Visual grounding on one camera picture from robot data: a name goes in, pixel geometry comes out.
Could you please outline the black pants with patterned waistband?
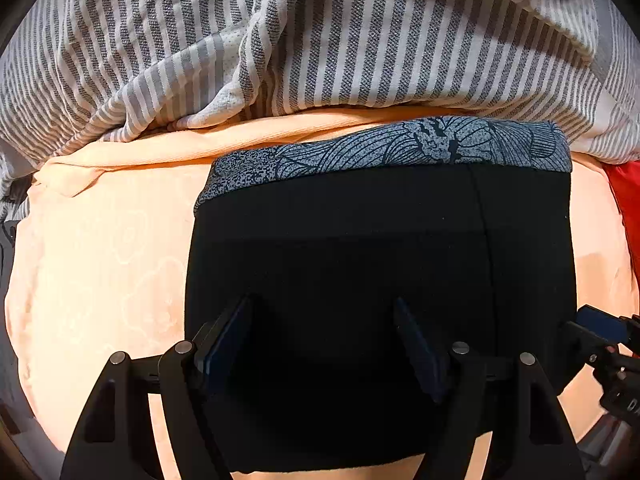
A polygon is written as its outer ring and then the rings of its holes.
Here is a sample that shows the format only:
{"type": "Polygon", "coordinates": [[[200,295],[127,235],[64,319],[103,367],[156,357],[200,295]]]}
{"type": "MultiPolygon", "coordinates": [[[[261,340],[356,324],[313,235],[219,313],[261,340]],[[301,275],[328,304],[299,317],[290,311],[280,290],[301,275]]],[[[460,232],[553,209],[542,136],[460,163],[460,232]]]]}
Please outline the black pants with patterned waistband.
{"type": "Polygon", "coordinates": [[[560,393],[582,367],[572,162],[550,122],[425,117],[214,161],[194,206],[184,333],[241,312],[205,377],[233,472],[425,454],[435,411],[402,326],[491,360],[529,352],[560,393]]]}

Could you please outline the red cloth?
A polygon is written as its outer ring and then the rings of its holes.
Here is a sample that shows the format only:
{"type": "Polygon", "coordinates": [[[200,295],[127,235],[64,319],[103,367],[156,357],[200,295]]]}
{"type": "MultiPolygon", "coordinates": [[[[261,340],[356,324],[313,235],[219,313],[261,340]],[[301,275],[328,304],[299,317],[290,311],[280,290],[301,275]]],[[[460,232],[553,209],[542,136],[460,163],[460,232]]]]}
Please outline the red cloth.
{"type": "Polygon", "coordinates": [[[640,166],[638,162],[605,164],[603,169],[623,218],[631,267],[640,280],[640,166]]]}

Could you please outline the peach bed sheet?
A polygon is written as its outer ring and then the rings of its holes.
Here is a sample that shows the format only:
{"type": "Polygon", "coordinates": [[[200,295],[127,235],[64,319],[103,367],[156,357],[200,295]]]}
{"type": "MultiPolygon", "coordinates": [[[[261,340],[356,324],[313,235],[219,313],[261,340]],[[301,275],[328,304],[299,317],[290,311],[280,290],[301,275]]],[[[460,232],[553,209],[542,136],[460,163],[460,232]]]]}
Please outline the peach bed sheet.
{"type": "MultiPolygon", "coordinates": [[[[18,385],[44,437],[28,460],[58,479],[77,419],[108,357],[163,353],[183,335],[193,204],[214,157],[268,143],[331,139],[443,108],[329,107],[92,142],[50,159],[17,225],[15,266],[1,322],[17,356],[18,385]]],[[[639,311],[623,217],[595,159],[572,155],[570,196],[578,302],[616,315],[639,311]]]]}

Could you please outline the grey striped blanket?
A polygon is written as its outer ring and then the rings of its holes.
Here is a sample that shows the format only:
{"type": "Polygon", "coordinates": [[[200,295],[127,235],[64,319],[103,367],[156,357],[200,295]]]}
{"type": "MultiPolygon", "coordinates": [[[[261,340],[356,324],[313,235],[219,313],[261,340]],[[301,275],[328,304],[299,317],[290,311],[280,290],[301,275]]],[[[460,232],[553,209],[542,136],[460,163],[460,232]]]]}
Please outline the grey striped blanket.
{"type": "Polygon", "coordinates": [[[36,0],[1,55],[1,187],[165,126],[417,102],[623,164],[638,39],[612,0],[36,0]]]}

